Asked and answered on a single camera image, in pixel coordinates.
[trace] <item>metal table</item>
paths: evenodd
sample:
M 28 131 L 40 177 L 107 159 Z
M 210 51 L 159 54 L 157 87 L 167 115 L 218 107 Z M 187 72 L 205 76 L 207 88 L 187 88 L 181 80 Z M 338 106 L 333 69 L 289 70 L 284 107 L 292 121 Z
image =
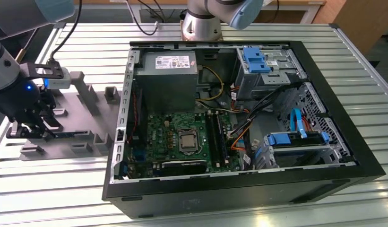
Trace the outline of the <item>metal table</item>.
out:
M 55 29 L 37 58 L 47 60 L 72 24 Z M 0 225 L 8 226 L 388 226 L 388 85 L 344 36 L 328 25 L 222 26 L 225 40 L 300 40 L 352 117 L 386 175 L 316 203 L 131 221 L 101 201 L 107 157 L 19 160 L 25 140 L 7 140 L 0 126 Z M 121 86 L 129 41 L 180 40 L 179 24 L 153 37 L 133 24 L 80 24 L 56 55 L 69 71 L 83 71 L 95 90 Z

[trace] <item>floor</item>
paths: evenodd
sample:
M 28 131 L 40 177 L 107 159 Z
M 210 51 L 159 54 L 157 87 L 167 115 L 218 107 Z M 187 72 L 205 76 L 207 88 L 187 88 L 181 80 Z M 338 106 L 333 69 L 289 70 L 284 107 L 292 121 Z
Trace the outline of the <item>floor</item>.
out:
M 164 10 L 167 22 L 176 23 L 180 21 L 180 10 Z M 75 17 L 68 18 L 64 22 L 73 22 Z M 157 19 L 145 10 L 141 10 L 141 21 L 143 23 L 153 23 Z M 121 9 L 84 9 L 80 18 L 80 23 L 132 23 L 132 18 L 128 13 Z M 49 35 L 52 26 L 45 26 L 40 29 L 37 36 L 33 39 L 31 48 L 24 57 L 24 61 L 35 61 L 40 49 L 44 45 L 45 39 Z M 388 42 L 385 38 L 380 39 L 370 51 L 365 56 L 369 61 L 380 61 L 376 70 L 388 82 Z
M 377 41 L 373 49 L 365 57 L 369 61 L 380 61 L 376 70 L 388 82 L 388 42 L 385 38 L 381 38 Z

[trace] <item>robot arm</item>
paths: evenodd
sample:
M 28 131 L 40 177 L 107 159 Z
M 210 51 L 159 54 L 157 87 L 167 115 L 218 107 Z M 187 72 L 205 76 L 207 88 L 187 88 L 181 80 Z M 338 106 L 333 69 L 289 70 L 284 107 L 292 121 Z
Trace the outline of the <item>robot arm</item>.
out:
M 0 0 L 0 40 L 57 23 L 73 12 L 71 0 Z M 49 69 L 52 74 L 39 74 L 39 68 Z M 36 86 L 32 79 L 60 79 L 63 75 L 56 61 L 49 61 L 47 65 L 19 65 L 0 44 L 0 112 L 13 123 L 8 138 L 55 136 L 44 124 L 60 127 L 53 118 L 53 96 L 44 86 Z
M 244 29 L 254 20 L 262 2 L 188 0 L 188 15 L 183 26 L 185 39 L 220 39 L 220 20 L 230 27 Z M 0 0 L 0 40 L 49 23 L 57 23 L 73 12 L 72 0 Z M 52 73 L 37 73 L 36 69 L 40 68 Z M 60 127 L 52 111 L 56 107 L 55 99 L 45 85 L 36 86 L 32 79 L 61 79 L 64 74 L 65 70 L 53 59 L 45 65 L 19 65 L 0 44 L 0 112 L 13 123 L 8 138 L 55 137 L 47 128 L 47 125 Z
M 221 38 L 220 20 L 241 30 L 256 19 L 262 0 L 188 0 L 188 12 L 183 23 L 187 40 L 207 41 Z

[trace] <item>chip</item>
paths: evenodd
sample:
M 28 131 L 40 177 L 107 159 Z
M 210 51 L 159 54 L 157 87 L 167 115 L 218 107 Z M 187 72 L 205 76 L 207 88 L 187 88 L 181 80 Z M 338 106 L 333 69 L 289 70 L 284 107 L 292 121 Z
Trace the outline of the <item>chip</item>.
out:
M 195 148 L 195 135 L 181 136 L 181 148 Z

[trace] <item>power supply label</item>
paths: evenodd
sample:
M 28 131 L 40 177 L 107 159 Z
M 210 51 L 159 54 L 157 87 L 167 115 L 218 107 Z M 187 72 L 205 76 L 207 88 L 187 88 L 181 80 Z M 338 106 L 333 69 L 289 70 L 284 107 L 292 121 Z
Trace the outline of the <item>power supply label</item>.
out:
M 156 69 L 184 69 L 189 68 L 188 56 L 159 56 L 156 57 Z

